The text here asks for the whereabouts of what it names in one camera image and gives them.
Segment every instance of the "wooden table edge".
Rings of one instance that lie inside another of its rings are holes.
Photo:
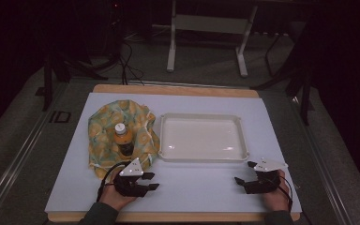
[[[259,98],[254,90],[221,87],[188,87],[162,85],[117,85],[98,84],[93,93],[121,93],[145,95],[201,96],[225,98]],[[52,222],[79,221],[85,212],[51,212],[48,219]],[[118,215],[117,222],[247,222],[263,220],[265,213],[127,213]],[[300,218],[300,213],[291,213],[293,220]]]
[[[98,84],[93,89],[93,92],[226,98],[259,98],[259,94],[255,90],[222,87]]]
[[[48,213],[52,222],[73,222],[84,218],[85,212]],[[262,221],[266,213],[119,213],[116,222],[249,222]],[[300,218],[300,213],[291,213],[294,221]]]

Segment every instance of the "white bottle cap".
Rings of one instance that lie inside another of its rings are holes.
[[[115,132],[117,134],[121,135],[121,134],[124,134],[127,132],[127,128],[125,127],[124,124],[119,123],[119,124],[115,125]]]

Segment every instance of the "patterned cloth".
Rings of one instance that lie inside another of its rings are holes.
[[[153,130],[156,117],[146,106],[132,100],[117,100],[101,107],[89,118],[89,167],[102,179],[114,164],[139,158],[142,169],[149,168],[158,156],[159,137]],[[120,154],[113,141],[115,125],[123,123],[133,133],[134,151],[131,157]]]

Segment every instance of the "human hand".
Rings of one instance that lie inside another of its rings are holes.
[[[278,170],[278,175],[285,177],[285,172],[282,170]],[[285,184],[285,180],[282,178],[280,179],[280,187],[286,191],[286,193],[289,193],[289,188]],[[272,211],[289,211],[289,205],[288,205],[288,196],[285,195],[279,188],[276,190],[264,193],[262,195],[262,198],[264,200],[265,205]]]
[[[110,178],[110,184],[113,183],[113,179],[115,176],[119,173],[119,171],[113,171],[111,178]],[[115,189],[115,185],[108,185],[105,186],[103,189],[103,193],[101,194],[101,198],[99,200],[100,203],[106,203],[110,207],[114,208],[116,211],[120,211],[123,207],[125,207],[127,204],[135,201],[137,197],[128,197],[121,195],[118,191]]]

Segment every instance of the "table leg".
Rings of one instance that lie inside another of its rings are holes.
[[[311,89],[311,80],[312,80],[311,71],[307,71],[307,74],[304,79],[305,80],[303,85],[303,96],[302,96],[302,105],[300,107],[300,116],[302,117],[305,124],[308,126],[309,91]]]
[[[246,77],[248,75],[247,66],[245,64],[245,58],[244,58],[244,49],[248,42],[250,30],[252,28],[252,24],[256,16],[256,11],[257,11],[257,6],[254,6],[252,11],[250,12],[249,19],[247,20],[247,25],[245,27],[245,32],[243,34],[242,43],[240,46],[236,47],[235,49],[241,77]]]
[[[176,57],[176,0],[172,0],[172,25],[171,25],[171,47],[169,49],[168,66],[166,70],[168,72],[174,71],[174,60]]]

